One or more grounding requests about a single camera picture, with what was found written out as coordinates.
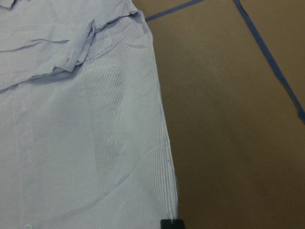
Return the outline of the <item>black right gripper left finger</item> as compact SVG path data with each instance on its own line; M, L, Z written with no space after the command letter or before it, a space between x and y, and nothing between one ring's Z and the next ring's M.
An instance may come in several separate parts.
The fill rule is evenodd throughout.
M160 221L160 228L161 229L172 229L173 222L171 219L162 219Z

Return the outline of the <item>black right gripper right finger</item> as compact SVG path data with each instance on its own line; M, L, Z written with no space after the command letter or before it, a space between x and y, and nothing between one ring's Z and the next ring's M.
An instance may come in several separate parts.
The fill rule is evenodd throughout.
M184 221L182 219L174 219L173 229L185 229Z

